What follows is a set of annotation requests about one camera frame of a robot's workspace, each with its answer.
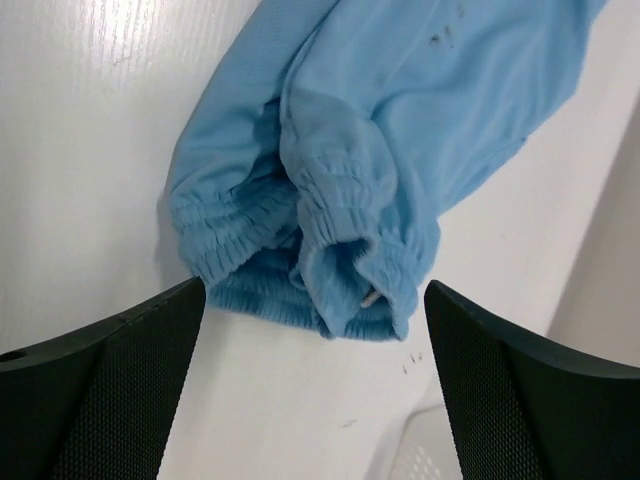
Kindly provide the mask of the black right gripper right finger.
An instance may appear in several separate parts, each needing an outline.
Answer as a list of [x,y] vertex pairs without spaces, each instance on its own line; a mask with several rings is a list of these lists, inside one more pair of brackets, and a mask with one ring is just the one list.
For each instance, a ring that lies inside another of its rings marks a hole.
[[463,478],[638,479],[638,368],[549,340],[436,280],[424,307]]

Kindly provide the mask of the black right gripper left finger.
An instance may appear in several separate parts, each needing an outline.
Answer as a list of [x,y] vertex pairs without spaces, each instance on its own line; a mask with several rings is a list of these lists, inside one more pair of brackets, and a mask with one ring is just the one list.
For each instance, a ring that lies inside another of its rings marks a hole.
[[205,301],[192,278],[2,354],[2,478],[156,478]]

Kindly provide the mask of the light blue shorts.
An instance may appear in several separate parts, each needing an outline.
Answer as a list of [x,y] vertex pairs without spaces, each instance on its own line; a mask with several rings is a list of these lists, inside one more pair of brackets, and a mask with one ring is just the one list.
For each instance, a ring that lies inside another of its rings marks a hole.
[[174,151],[216,308],[402,340],[439,218],[575,92],[600,1],[263,1]]

